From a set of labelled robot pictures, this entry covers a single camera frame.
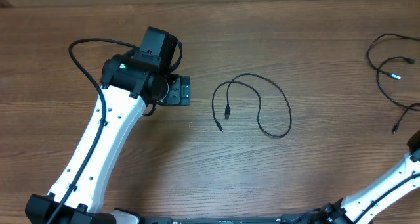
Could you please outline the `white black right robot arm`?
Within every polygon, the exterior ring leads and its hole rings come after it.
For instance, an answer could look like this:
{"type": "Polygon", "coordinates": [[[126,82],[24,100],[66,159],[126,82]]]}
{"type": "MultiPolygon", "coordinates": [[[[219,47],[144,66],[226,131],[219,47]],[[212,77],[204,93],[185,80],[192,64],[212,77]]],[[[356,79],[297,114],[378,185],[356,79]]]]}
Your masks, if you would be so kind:
{"type": "Polygon", "coordinates": [[[334,204],[326,204],[311,223],[371,223],[381,211],[419,188],[419,132],[407,142],[409,152],[364,190],[334,204]]]}

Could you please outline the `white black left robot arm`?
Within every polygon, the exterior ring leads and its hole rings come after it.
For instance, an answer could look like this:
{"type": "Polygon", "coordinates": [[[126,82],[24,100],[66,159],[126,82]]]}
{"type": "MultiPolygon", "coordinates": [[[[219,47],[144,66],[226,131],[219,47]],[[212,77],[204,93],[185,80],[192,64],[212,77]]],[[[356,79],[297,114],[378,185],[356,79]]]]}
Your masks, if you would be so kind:
{"type": "Polygon", "coordinates": [[[143,223],[143,217],[116,208],[102,212],[109,178],[120,152],[148,106],[190,105],[190,78],[174,73],[182,43],[164,30],[148,27],[140,46],[108,59],[85,132],[65,170],[47,195],[33,194],[25,207],[31,223],[143,223]]]}

